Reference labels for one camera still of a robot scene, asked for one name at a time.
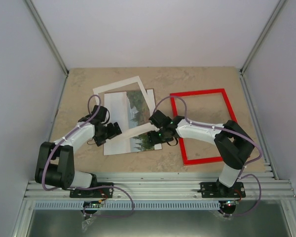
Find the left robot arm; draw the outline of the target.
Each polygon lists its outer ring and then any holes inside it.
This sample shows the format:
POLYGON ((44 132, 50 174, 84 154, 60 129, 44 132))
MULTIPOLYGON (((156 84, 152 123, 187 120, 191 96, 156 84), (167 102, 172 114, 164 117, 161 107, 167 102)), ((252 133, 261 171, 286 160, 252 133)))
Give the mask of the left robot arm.
POLYGON ((122 134, 117 122, 109 122, 107 108, 95 105, 91 114, 82 117, 75 128, 54 142, 43 142, 39 148, 35 181, 45 190, 81 188, 87 197, 98 192, 96 175, 76 171, 75 152, 89 140, 99 147, 122 134))

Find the landscape photo with white mat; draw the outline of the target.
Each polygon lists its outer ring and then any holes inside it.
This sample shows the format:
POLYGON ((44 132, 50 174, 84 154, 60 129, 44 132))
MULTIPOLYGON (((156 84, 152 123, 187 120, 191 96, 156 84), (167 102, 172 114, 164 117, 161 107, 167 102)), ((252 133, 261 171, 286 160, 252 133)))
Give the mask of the landscape photo with white mat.
MULTIPOLYGON (((150 112, 140 90, 111 92, 104 95, 104 105, 110 113, 110 122, 117 122, 121 131, 148 123, 150 112)), ((104 144, 104 155, 119 155, 161 150, 162 145, 152 146, 146 133, 119 141, 108 140, 104 144)))

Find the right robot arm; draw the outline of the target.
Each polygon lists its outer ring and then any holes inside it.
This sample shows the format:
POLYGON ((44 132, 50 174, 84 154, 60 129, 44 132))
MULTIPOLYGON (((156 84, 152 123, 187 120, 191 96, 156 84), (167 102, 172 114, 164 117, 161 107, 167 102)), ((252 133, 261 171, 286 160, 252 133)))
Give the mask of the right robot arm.
POLYGON ((183 116, 170 118, 157 110, 149 121, 157 128, 157 131, 148 132, 148 141, 152 145, 168 144, 182 138, 207 142, 217 147, 224 162, 216 185, 217 193, 222 197, 228 197, 234 192, 234 184, 240 178, 251 153, 258 147, 233 120, 224 124, 210 124, 183 116))

